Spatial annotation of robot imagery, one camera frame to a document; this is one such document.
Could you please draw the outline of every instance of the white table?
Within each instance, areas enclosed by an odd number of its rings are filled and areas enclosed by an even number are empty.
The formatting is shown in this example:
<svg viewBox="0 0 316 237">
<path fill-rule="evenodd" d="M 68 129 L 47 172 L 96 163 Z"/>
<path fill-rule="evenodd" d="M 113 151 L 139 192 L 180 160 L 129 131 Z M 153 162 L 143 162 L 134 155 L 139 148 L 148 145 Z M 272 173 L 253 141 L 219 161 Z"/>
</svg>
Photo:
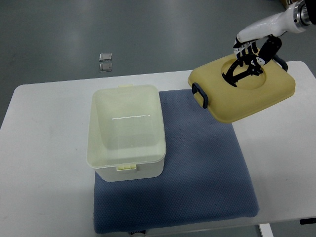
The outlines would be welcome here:
<svg viewBox="0 0 316 237">
<path fill-rule="evenodd" d="M 259 214 L 152 229 L 148 235 L 316 216 L 316 79 L 304 63 L 288 65 L 297 83 L 295 95 L 233 123 Z M 18 87 L 0 130 L 0 236 L 96 236 L 94 171 L 86 163 L 92 94 L 122 84 L 189 89 L 190 72 Z"/>
</svg>

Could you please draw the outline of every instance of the container handle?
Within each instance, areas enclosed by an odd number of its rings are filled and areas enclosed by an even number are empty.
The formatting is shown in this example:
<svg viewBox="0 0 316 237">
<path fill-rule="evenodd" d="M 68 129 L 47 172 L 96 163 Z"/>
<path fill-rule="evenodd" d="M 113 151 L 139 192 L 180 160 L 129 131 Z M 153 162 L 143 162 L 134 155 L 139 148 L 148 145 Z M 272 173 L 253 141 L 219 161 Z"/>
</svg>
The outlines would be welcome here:
<svg viewBox="0 0 316 237">
<path fill-rule="evenodd" d="M 208 104 L 208 97 L 207 94 L 203 91 L 203 89 L 200 87 L 200 85 L 197 82 L 192 83 L 192 94 L 199 93 L 203 98 L 203 109 L 207 108 Z"/>
<path fill-rule="evenodd" d="M 137 165 L 136 164 L 123 164 L 117 166 L 117 171 L 120 173 L 134 173 L 137 171 Z"/>
</svg>

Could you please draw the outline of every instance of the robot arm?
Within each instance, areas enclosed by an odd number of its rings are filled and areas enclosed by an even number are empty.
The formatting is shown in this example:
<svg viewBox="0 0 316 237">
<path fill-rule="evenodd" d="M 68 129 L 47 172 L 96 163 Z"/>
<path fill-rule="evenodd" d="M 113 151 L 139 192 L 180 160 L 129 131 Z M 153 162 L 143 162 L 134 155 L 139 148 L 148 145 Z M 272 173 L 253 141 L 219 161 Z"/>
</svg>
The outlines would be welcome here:
<svg viewBox="0 0 316 237">
<path fill-rule="evenodd" d="M 262 47 L 263 57 L 257 59 L 257 63 L 260 65 L 267 64 L 281 47 L 279 45 L 279 47 L 269 50 L 270 47 L 268 46 L 273 45 L 273 41 L 277 37 L 285 32 L 303 32 L 311 23 L 316 24 L 315 0 L 298 1 L 290 5 L 285 12 L 257 21 L 240 31 L 234 44 L 234 53 L 237 59 L 248 53 L 257 53 L 256 40 L 269 37 L 272 38 L 268 43 L 269 45 L 263 45 Z"/>
<path fill-rule="evenodd" d="M 282 46 L 278 38 L 285 32 L 300 33 L 311 23 L 316 24 L 316 1 L 300 0 L 283 12 L 260 21 L 240 31 L 233 46 L 237 60 L 230 66 L 223 78 L 232 86 L 246 76 L 258 76 L 263 73 L 261 66 L 270 62 Z M 259 53 L 256 40 L 268 37 Z M 234 74 L 237 66 L 248 65 L 248 69 L 238 75 Z"/>
</svg>

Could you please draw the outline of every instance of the gray floor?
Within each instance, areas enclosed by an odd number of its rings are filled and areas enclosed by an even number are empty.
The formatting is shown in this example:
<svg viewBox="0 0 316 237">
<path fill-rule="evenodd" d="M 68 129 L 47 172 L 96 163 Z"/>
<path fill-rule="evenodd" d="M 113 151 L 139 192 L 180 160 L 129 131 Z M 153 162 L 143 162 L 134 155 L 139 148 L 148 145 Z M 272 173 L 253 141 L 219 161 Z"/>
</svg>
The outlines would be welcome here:
<svg viewBox="0 0 316 237">
<path fill-rule="evenodd" d="M 231 54 L 241 29 L 281 11 L 278 0 L 2 0 L 0 125 L 19 85 L 191 70 Z M 285 34 L 279 56 L 316 75 L 315 35 L 315 26 Z M 102 52 L 113 53 L 112 72 L 98 72 Z M 316 233 L 298 221 L 272 229 L 276 237 Z M 260 236 L 257 227 L 199 234 Z"/>
</svg>

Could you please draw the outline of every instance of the blue cushion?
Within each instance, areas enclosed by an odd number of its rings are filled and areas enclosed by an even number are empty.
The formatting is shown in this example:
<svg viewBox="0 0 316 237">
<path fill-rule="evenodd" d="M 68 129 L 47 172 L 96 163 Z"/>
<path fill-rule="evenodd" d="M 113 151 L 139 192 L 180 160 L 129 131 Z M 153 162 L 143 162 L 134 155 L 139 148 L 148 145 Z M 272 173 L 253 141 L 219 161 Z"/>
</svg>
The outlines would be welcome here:
<svg viewBox="0 0 316 237">
<path fill-rule="evenodd" d="M 95 174 L 96 233 L 256 216 L 257 198 L 233 126 L 203 110 L 191 90 L 159 94 L 167 146 L 163 172 L 119 182 Z"/>
</svg>

